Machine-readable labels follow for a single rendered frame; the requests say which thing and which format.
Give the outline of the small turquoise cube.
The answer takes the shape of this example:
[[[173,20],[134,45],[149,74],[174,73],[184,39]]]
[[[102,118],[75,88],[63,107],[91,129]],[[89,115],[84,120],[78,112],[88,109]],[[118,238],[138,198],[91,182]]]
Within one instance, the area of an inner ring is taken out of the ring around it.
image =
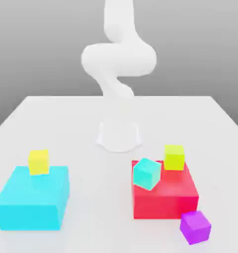
[[[142,158],[133,167],[133,184],[151,191],[161,177],[161,163]]]

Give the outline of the small lime cube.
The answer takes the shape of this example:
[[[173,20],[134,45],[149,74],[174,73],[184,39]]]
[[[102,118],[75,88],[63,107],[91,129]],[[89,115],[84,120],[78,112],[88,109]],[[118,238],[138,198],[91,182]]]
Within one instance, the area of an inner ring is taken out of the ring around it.
[[[185,153],[182,145],[164,146],[164,169],[183,171],[185,163]]]

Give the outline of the small yellow cube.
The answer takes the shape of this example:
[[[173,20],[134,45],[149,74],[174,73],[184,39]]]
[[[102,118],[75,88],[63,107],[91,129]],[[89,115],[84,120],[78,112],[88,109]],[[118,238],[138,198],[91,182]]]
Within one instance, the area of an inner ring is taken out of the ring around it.
[[[49,174],[48,150],[32,150],[28,156],[30,175]]]

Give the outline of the small purple cube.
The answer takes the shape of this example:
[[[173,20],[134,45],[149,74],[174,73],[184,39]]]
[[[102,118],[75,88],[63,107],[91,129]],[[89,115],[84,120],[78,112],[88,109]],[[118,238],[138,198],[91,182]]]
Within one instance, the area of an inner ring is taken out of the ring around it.
[[[211,223],[201,211],[191,211],[181,215],[180,230],[189,245],[207,241]]]

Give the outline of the large red box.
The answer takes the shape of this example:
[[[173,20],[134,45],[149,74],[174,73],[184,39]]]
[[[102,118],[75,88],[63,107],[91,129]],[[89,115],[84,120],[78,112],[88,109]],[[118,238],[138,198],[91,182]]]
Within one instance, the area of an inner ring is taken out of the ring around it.
[[[183,171],[165,170],[161,165],[160,181],[148,191],[131,184],[134,219],[180,219],[181,214],[196,211],[199,194],[184,164]]]

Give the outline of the large cyan box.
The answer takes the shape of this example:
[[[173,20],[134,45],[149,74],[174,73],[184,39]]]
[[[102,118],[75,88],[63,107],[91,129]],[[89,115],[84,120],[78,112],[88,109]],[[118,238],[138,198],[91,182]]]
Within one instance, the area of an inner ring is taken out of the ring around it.
[[[30,175],[17,166],[0,193],[3,231],[58,231],[70,193],[67,166],[51,166],[49,174]]]

